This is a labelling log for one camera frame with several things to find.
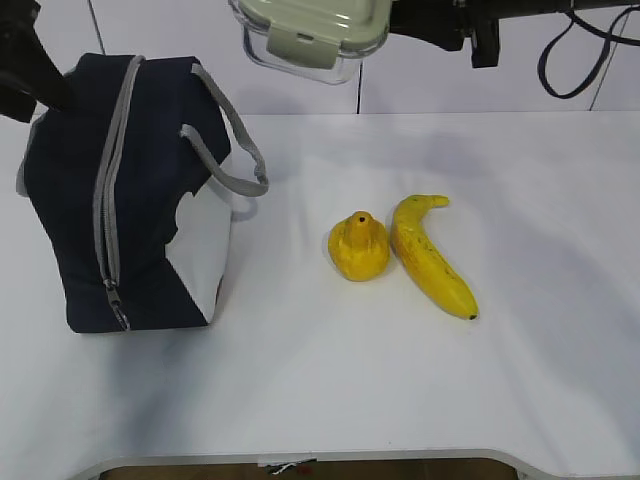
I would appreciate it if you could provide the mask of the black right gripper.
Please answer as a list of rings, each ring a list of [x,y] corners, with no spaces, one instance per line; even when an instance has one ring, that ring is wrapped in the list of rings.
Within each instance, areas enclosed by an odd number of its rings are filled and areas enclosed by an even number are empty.
[[[470,38],[473,68],[499,63],[499,19],[485,1],[393,1],[388,30],[447,52],[461,51]]]

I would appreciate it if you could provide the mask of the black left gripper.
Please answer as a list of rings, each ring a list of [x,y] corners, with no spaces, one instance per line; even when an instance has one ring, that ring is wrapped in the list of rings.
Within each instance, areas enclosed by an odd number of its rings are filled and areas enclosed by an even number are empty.
[[[57,110],[71,108],[75,100],[35,31],[40,9],[37,1],[1,2],[1,115],[23,123],[36,100]]]

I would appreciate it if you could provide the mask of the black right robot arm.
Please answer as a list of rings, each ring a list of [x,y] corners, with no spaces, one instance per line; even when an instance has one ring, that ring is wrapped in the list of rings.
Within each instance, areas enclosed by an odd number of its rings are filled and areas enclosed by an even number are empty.
[[[499,21],[580,10],[631,6],[630,0],[399,0],[391,6],[389,32],[447,52],[471,40],[474,68],[498,65]]]

